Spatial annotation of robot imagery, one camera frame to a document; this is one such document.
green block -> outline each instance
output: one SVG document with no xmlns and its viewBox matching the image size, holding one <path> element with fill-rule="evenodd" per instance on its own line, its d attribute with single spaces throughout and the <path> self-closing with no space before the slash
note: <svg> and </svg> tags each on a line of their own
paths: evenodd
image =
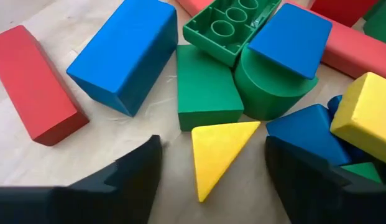
<svg viewBox="0 0 386 224">
<path fill-rule="evenodd" d="M 187 41 L 233 67 L 281 0 L 215 0 L 183 26 Z"/>
<path fill-rule="evenodd" d="M 180 129 L 235 123 L 244 105 L 230 68 L 194 45 L 177 47 L 178 115 Z"/>
<path fill-rule="evenodd" d="M 364 24 L 364 33 L 386 43 L 386 1 Z"/>
<path fill-rule="evenodd" d="M 365 20 L 369 20 L 378 11 L 378 9 L 385 1 L 386 0 L 378 0 L 378 2 L 374 6 L 372 6 L 372 8 L 363 16 L 363 18 Z"/>
<path fill-rule="evenodd" d="M 342 166 L 342 168 L 380 184 L 382 183 L 375 166 L 371 162 Z"/>
<path fill-rule="evenodd" d="M 300 77 L 247 46 L 234 77 L 247 116 L 258 120 L 278 118 L 317 84 L 317 77 Z"/>
</svg>

wooden floor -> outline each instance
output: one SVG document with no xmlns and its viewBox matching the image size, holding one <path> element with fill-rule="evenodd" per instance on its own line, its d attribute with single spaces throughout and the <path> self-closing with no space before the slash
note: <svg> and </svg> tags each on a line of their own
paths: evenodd
<svg viewBox="0 0 386 224">
<path fill-rule="evenodd" d="M 254 134 L 205 203 L 198 203 L 189 133 L 177 117 L 175 54 L 135 118 L 84 93 L 65 73 L 121 0 L 0 0 L 0 32 L 23 24 L 40 41 L 91 122 L 54 147 L 31 141 L 0 82 L 0 185 L 68 185 L 133 150 L 151 134 L 168 142 L 149 223 L 288 223 L 267 175 L 265 125 Z M 307 0 L 299 3 L 306 5 Z M 190 18 L 175 2 L 180 44 Z M 344 92 L 352 79 L 320 65 L 319 83 L 288 113 Z"/>
</svg>

yellow block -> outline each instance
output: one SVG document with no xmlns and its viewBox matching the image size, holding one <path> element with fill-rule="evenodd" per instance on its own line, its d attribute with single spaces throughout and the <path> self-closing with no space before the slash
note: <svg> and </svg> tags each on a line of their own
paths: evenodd
<svg viewBox="0 0 386 224">
<path fill-rule="evenodd" d="M 191 131 L 198 200 L 203 202 L 260 122 L 201 126 Z"/>
<path fill-rule="evenodd" d="M 368 72 L 351 83 L 330 130 L 386 162 L 386 79 Z"/>
</svg>

blue block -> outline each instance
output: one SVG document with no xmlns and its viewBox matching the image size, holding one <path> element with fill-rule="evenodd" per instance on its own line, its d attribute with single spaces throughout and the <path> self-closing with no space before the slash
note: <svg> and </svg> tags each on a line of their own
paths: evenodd
<svg viewBox="0 0 386 224">
<path fill-rule="evenodd" d="M 341 102 L 341 100 L 342 100 L 342 95 L 338 95 L 338 96 L 332 97 L 327 103 L 328 113 L 329 113 L 329 117 L 331 118 L 331 121 L 334 119 L 335 113 L 338 110 L 339 103 Z M 353 146 L 347 141 L 340 139 L 337 136 L 335 137 L 339 140 L 343 148 L 345 148 L 346 152 L 350 155 L 354 163 L 367 162 L 367 159 L 368 159 L 367 153 L 365 153 L 363 150 L 359 149 L 358 147 Z"/>
<path fill-rule="evenodd" d="M 284 4 L 248 48 L 314 79 L 332 23 L 291 4 Z"/>
<path fill-rule="evenodd" d="M 178 42 L 173 6 L 126 0 L 68 67 L 94 100 L 134 116 Z"/>
<path fill-rule="evenodd" d="M 266 124 L 269 135 L 321 156 L 331 165 L 350 163 L 349 155 L 329 132 L 331 120 L 322 105 L 312 105 Z"/>
</svg>

circular hole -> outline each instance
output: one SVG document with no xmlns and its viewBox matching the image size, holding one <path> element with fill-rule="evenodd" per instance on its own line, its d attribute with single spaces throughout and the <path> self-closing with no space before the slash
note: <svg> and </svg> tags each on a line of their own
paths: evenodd
<svg viewBox="0 0 386 224">
<path fill-rule="evenodd" d="M 247 9 L 256 9 L 259 5 L 256 0 L 238 0 L 238 2 Z"/>
<path fill-rule="evenodd" d="M 215 34 L 223 37 L 229 37 L 234 34 L 234 27 L 227 21 L 214 21 L 211 28 Z"/>
<path fill-rule="evenodd" d="M 245 22 L 248 18 L 244 10 L 236 7 L 231 7 L 226 10 L 226 16 L 234 22 Z"/>
</svg>

